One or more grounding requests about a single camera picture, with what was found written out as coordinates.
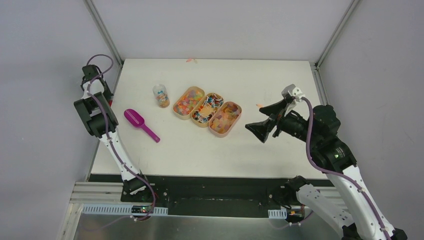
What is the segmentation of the magenta plastic scoop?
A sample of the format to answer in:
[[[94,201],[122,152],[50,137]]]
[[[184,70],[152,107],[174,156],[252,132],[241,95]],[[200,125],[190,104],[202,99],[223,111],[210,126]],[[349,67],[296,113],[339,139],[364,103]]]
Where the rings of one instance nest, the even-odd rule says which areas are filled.
[[[133,125],[136,129],[143,130],[149,137],[151,137],[156,143],[161,141],[160,137],[156,135],[145,123],[145,119],[134,109],[129,108],[124,111],[124,117],[128,122]]]

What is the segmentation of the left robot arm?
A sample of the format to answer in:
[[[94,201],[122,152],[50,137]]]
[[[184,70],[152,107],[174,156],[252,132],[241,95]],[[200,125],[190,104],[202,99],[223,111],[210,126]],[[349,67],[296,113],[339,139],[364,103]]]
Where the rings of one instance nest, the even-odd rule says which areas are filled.
[[[82,67],[83,96],[73,103],[87,132],[102,142],[112,155],[121,174],[123,193],[134,195],[140,202],[152,198],[153,189],[147,185],[142,172],[129,158],[118,134],[119,122],[111,109],[113,93],[100,68],[93,64]]]

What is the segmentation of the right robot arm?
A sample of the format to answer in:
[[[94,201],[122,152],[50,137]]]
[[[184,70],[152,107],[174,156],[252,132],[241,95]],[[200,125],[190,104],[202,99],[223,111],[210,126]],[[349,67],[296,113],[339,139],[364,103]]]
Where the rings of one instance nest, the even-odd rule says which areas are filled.
[[[290,110],[294,98],[262,107],[267,116],[245,125],[262,143],[269,135],[286,133],[305,143],[308,162],[337,189],[345,209],[322,196],[304,177],[289,180],[282,192],[290,205],[302,204],[331,226],[342,240],[405,240],[404,230],[394,227],[378,208],[350,148],[339,139],[341,125],[331,105],[307,103],[309,117]]]

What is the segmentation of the clear plastic jar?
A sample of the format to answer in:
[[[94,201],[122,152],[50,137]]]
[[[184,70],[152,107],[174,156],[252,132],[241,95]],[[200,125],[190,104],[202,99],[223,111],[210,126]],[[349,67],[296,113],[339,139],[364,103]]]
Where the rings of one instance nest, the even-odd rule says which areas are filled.
[[[155,85],[152,91],[159,107],[167,108],[170,105],[168,92],[163,84]]]

